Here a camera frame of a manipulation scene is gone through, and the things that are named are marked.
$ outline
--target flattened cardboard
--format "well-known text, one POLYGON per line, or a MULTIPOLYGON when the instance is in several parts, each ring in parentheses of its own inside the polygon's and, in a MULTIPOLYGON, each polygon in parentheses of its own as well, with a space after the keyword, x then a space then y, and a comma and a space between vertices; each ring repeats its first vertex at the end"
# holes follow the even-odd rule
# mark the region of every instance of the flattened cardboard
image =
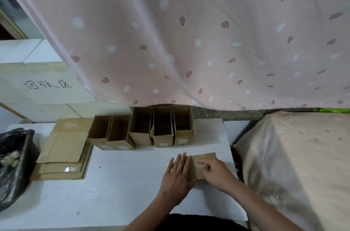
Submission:
POLYGON ((80 172, 88 147, 89 143, 86 142, 81 158, 76 163, 37 163, 36 169, 38 170, 39 174, 80 172))
POLYGON ((174 132, 172 122, 172 108, 159 106, 153 108, 153 126, 151 136, 155 147, 167 147, 173 145, 174 132))
POLYGON ((86 153, 83 159, 81 166, 81 171, 77 173, 48 173, 48 174, 39 174, 38 173, 38 164, 34 168, 32 175, 30 176, 31 181, 41 181, 41 180, 81 180, 84 179, 89 161, 92 152, 93 145, 88 144, 86 153))
POLYGON ((59 119, 50 133, 37 163, 78 162, 84 149, 92 118, 59 119))
POLYGON ((173 105, 174 145, 188 145, 196 133, 191 106, 173 105))
POLYGON ((136 145, 152 145, 150 137, 153 125, 152 107, 135 107, 129 129, 129 136, 136 145))
POLYGON ((133 150, 135 143, 128 134, 131 114, 113 115, 108 142, 96 145, 102 150, 133 150))
POLYGON ((190 181, 195 180, 205 180, 202 173, 202 168, 205 167, 203 164, 198 164, 197 162, 204 158, 216 158, 216 153, 207 153, 203 155, 191 155, 190 167, 188 169, 187 179, 190 181))
POLYGON ((88 142, 93 145, 99 145, 108 142, 108 134, 111 126, 109 125, 112 121, 112 115, 96 115, 92 122, 88 142))

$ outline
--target person's right hand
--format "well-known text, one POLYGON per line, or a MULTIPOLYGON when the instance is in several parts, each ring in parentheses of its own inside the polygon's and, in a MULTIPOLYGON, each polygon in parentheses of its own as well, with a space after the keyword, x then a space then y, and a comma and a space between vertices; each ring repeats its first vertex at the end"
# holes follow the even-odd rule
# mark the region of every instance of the person's right hand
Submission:
POLYGON ((237 180, 225 163, 217 158, 202 159, 198 163, 209 165, 209 167, 202 168, 202 173, 210 185, 222 192, 227 193, 231 183, 237 180))

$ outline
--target forearm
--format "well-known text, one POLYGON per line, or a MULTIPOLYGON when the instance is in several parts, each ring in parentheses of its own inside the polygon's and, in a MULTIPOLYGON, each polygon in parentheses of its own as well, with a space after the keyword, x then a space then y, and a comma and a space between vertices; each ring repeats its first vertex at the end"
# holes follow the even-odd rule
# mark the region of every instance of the forearm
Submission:
POLYGON ((243 207, 261 231, 303 231, 236 178, 232 178, 226 193, 243 207))
POLYGON ((173 209, 165 198, 158 195, 124 231, 154 231, 173 209))

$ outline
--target hand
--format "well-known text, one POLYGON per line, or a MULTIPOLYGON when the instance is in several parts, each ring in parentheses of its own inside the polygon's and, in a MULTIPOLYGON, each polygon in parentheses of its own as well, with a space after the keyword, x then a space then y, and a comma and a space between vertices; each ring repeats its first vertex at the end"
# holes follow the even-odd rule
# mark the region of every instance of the hand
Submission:
POLYGON ((186 152, 182 156, 178 154, 174 164, 174 158, 171 158, 163 176, 157 197, 164 198, 172 207, 179 205, 195 184, 195 180, 187 182, 190 159, 186 157, 186 152))
POLYGON ((206 158, 198 161, 199 164, 207 164, 209 167, 202 168, 202 173, 207 182, 214 188, 228 193, 230 183, 237 180, 225 163, 217 158, 206 158))

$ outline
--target pink curtain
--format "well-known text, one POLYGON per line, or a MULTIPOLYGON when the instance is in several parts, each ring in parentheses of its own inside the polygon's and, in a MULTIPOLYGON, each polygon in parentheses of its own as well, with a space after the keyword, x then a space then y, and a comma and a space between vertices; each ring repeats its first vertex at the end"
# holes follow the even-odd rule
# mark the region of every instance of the pink curtain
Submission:
POLYGON ((350 0, 18 1, 100 100, 350 107, 350 0))

